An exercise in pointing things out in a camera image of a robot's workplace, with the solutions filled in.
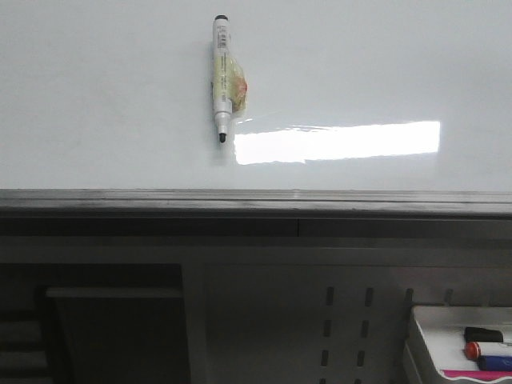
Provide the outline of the red capped whiteboard marker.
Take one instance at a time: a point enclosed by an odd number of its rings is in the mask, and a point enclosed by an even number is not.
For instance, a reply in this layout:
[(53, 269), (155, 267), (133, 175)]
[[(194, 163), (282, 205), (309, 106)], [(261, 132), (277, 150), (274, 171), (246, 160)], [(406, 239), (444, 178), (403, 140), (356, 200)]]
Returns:
[(465, 356), (472, 361), (480, 357), (510, 357), (512, 349), (510, 343), (505, 342), (468, 342), (464, 348)]

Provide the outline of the white whiteboard with grey frame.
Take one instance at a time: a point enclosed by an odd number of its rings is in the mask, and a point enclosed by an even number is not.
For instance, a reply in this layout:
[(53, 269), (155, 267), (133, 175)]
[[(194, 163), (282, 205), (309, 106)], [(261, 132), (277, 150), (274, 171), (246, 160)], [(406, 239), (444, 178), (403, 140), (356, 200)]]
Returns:
[(4, 1), (1, 204), (508, 215), (511, 4)]

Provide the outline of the white whiteboard marker with tape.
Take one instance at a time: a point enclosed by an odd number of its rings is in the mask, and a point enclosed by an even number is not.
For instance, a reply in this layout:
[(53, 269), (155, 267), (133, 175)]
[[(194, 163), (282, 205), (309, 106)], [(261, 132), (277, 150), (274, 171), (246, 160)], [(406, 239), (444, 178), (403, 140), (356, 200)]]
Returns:
[(218, 140), (225, 143), (232, 120), (246, 109), (248, 84), (231, 49), (230, 20), (219, 14), (213, 21), (212, 99)]

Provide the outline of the pink eraser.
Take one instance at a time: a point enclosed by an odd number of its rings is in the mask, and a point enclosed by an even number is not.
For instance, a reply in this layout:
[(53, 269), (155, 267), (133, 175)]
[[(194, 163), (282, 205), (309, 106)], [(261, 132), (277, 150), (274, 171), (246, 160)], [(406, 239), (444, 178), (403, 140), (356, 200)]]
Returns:
[(448, 378), (468, 378), (484, 382), (511, 378), (510, 371), (442, 370), (442, 374)]

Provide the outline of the white perforated metal stand panel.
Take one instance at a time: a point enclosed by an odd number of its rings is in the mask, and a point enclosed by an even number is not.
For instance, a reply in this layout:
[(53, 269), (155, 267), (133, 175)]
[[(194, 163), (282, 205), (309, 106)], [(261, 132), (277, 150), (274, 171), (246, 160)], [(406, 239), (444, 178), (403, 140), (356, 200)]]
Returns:
[(56, 383), (35, 303), (48, 286), (180, 289), (189, 383), (410, 383), (413, 307), (511, 308), (511, 242), (4, 237), (4, 383)]

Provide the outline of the blue capped whiteboard marker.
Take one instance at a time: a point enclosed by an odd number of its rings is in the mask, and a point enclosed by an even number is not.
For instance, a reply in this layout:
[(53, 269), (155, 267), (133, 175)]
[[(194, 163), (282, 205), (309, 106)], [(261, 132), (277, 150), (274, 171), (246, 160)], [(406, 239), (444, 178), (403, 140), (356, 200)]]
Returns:
[(483, 355), (478, 358), (478, 368), (483, 371), (511, 372), (511, 356)]

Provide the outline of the white marker tray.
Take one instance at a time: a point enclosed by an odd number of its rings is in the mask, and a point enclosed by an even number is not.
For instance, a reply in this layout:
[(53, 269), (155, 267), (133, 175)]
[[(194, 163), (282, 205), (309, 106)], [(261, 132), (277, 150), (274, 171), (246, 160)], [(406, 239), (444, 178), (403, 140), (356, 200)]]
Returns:
[(466, 327), (500, 330), (511, 342), (511, 308), (480, 306), (414, 306), (403, 365), (410, 383), (510, 383), (448, 378), (442, 370), (480, 370), (464, 353)]

